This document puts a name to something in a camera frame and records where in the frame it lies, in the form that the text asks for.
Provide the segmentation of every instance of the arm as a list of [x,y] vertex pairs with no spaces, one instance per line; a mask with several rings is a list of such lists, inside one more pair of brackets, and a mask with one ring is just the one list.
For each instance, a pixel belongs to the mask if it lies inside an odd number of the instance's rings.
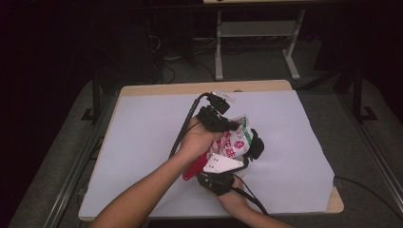
[[[234,177],[234,187],[238,187],[243,190],[243,183],[238,177]],[[238,219],[252,228],[260,227],[273,227],[273,228],[290,228],[292,226],[287,225],[274,218],[267,217],[260,212],[252,209],[246,202],[246,198],[240,194],[230,191],[222,196],[217,197],[222,207],[235,219]]]
[[[193,118],[190,125],[197,122]],[[198,123],[181,141],[179,151],[155,171],[134,183],[113,200],[91,223],[91,227],[139,227],[169,187],[221,133],[211,133]]]

